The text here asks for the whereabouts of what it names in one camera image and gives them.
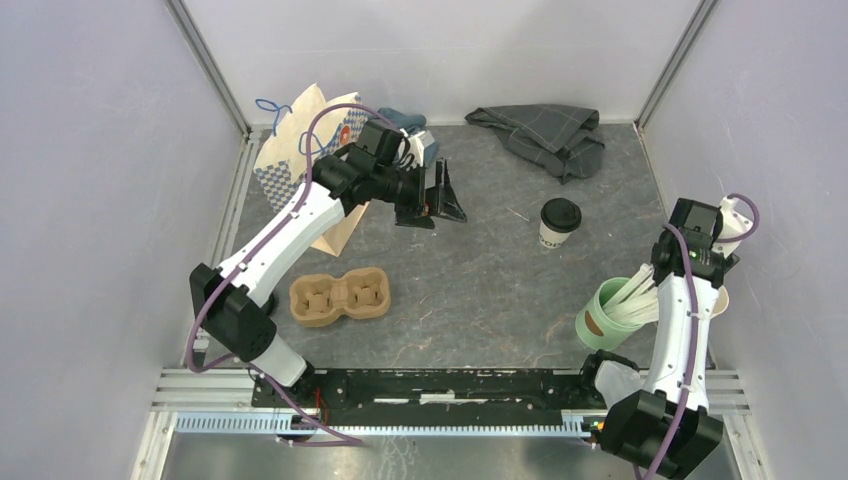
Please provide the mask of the black coffee cup lid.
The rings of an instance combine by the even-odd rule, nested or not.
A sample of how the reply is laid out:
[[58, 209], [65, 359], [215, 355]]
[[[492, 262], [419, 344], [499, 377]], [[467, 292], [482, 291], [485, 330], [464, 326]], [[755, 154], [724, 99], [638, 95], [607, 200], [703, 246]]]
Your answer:
[[558, 233], [571, 233], [582, 223], [580, 207], [562, 197], [548, 200], [541, 208], [540, 217], [548, 229]]

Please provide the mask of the white paper coffee cup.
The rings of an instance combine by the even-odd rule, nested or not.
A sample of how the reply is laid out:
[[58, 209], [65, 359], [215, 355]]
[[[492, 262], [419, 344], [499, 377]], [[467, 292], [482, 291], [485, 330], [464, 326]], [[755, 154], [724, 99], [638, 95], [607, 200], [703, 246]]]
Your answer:
[[539, 243], [548, 249], [559, 248], [572, 234], [571, 231], [563, 231], [560, 228], [553, 228], [541, 222], [538, 231]]

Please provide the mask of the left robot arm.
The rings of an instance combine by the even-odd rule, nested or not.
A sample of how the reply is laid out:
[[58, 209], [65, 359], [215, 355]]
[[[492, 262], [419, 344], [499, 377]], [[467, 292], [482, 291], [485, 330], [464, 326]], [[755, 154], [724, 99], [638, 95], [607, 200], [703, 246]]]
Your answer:
[[437, 218], [467, 220], [446, 161], [434, 162], [434, 181], [428, 181], [424, 165], [396, 166], [407, 141], [386, 122], [367, 121], [355, 142], [313, 163], [292, 201], [240, 252], [217, 267], [201, 263], [189, 276], [192, 329], [204, 330], [231, 357], [273, 379], [276, 394], [290, 407], [312, 399], [311, 365], [283, 340], [265, 307], [311, 244], [372, 200], [393, 205], [398, 226], [432, 229]]

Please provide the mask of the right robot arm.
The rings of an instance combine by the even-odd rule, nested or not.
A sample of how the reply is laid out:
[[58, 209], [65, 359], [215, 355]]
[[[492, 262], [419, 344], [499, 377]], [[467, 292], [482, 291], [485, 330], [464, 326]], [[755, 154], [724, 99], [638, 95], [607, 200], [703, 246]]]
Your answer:
[[652, 247], [658, 326], [647, 376], [606, 350], [589, 355], [580, 371], [580, 400], [607, 408], [604, 425], [592, 430], [596, 442], [638, 479], [684, 479], [723, 439], [707, 397], [710, 323], [738, 262], [734, 250], [759, 223], [737, 216], [735, 199], [718, 206], [678, 199]]

